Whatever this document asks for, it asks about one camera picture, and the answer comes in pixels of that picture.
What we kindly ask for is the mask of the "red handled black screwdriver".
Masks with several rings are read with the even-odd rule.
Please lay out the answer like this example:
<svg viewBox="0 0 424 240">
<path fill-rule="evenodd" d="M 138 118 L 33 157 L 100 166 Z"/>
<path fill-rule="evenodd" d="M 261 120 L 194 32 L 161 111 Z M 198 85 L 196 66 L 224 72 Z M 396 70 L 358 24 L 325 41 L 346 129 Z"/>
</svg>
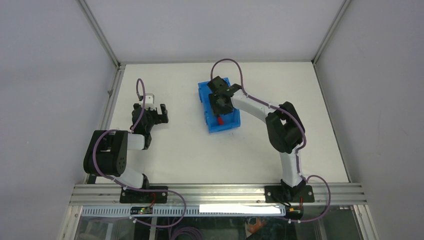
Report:
<svg viewBox="0 0 424 240">
<path fill-rule="evenodd" d="M 216 119 L 217 119 L 217 123 L 218 123 L 219 126 L 224 125 L 224 120 L 222 119 L 222 117 L 220 115 L 218 115 L 216 117 Z"/>
</svg>

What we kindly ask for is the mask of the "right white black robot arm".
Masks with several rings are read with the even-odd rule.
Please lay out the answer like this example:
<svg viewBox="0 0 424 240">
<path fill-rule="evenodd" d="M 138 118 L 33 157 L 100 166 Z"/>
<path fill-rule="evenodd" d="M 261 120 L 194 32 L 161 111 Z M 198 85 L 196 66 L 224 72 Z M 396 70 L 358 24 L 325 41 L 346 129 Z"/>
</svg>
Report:
<svg viewBox="0 0 424 240">
<path fill-rule="evenodd" d="M 299 151 L 306 145 L 306 135 L 293 104 L 286 101 L 276 106 L 265 102 L 246 93 L 240 84 L 229 85 L 219 76 L 208 81 L 207 87 L 215 116 L 238 109 L 264 122 L 268 140 L 280 155 L 282 193 L 290 198 L 298 194 L 306 186 L 299 159 Z"/>
</svg>

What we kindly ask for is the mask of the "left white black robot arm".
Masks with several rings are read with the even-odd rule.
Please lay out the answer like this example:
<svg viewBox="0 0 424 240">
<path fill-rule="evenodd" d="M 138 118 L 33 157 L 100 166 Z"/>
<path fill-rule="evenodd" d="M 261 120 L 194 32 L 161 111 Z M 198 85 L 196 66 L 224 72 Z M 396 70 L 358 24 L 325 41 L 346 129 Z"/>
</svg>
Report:
<svg viewBox="0 0 424 240">
<path fill-rule="evenodd" d="M 148 177 L 127 167 L 127 156 L 129 150 L 148 150 L 153 127 L 169 122 L 166 105 L 161 103 L 159 106 L 160 112 L 154 104 L 147 104 L 143 108 L 141 104 L 135 103 L 131 112 L 130 131 L 95 130 L 84 156 L 84 171 L 114 181 L 125 190 L 149 190 Z"/>
</svg>

